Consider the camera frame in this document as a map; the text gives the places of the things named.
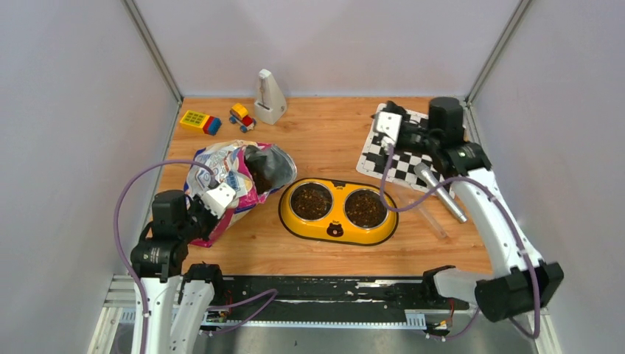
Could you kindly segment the clear plastic scoop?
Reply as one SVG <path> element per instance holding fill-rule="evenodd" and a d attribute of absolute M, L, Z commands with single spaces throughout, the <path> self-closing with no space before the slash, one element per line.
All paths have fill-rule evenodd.
<path fill-rule="evenodd" d="M 412 204 L 421 198 L 420 191 L 414 189 L 409 183 L 394 179 L 392 181 L 393 187 L 391 188 L 399 199 L 401 206 Z M 419 215 L 419 217 L 426 223 L 428 229 L 440 240 L 448 237 L 447 232 L 443 229 L 442 225 L 433 217 L 433 215 L 426 209 L 425 202 L 416 206 L 411 210 L 413 213 Z"/>

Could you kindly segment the colourful pet food bag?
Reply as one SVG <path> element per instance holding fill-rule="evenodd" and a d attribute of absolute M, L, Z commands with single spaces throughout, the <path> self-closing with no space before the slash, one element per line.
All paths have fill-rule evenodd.
<path fill-rule="evenodd" d="M 296 180 L 297 168 L 292 157 L 275 144 L 232 140 L 198 150 L 194 160 L 210 168 L 191 166 L 183 191 L 194 196 L 227 183 L 236 193 L 224 219 L 207 241 L 197 239 L 192 245 L 211 247 L 220 236 L 269 195 Z"/>

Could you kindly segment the yellow double pet bowl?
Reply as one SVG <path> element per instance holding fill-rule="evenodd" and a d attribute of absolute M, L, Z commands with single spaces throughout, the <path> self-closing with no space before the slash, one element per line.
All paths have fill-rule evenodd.
<path fill-rule="evenodd" d="M 334 198 L 334 208 L 328 218 L 321 221 L 303 221 L 293 214 L 290 208 L 290 196 L 297 187 L 303 184 L 320 184 L 327 188 Z M 376 246 L 386 242 L 395 233 L 399 225 L 399 215 L 387 207 L 395 207 L 396 204 L 389 194 L 380 196 L 382 205 L 387 209 L 386 220 L 373 229 L 360 229 L 351 225 L 347 220 L 339 225 L 331 225 L 329 218 L 342 215 L 342 203 L 345 197 L 359 189 L 373 190 L 380 196 L 380 190 L 370 184 L 361 184 L 350 181 L 333 180 L 327 178 L 302 178 L 292 183 L 282 194 L 279 203 L 279 219 L 286 230 L 306 240 L 319 240 L 330 243 L 342 243 L 356 246 Z"/>

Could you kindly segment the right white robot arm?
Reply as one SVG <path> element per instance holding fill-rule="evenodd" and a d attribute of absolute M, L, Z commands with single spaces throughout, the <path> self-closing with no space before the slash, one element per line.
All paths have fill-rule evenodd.
<path fill-rule="evenodd" d="M 427 121 L 415 123 L 404 108 L 395 148 L 429 156 L 460 198 L 486 247 L 492 278 L 446 265 L 424 273 L 422 301 L 439 308 L 449 298 L 477 305 L 491 322 L 523 313 L 535 316 L 564 279 L 557 262 L 547 263 L 512 217 L 483 148 L 464 138 L 464 110 L 456 98 L 429 102 Z"/>

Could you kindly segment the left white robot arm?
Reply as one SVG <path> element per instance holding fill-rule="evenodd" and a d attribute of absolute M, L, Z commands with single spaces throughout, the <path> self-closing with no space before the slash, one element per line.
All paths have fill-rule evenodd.
<path fill-rule="evenodd" d="M 130 261 L 136 274 L 132 353 L 191 353 L 204 313 L 220 303 L 226 285 L 218 265 L 194 264 L 182 272 L 188 245 L 208 240 L 231 203 L 222 189 L 190 198 L 181 190 L 157 194 L 153 219 Z"/>

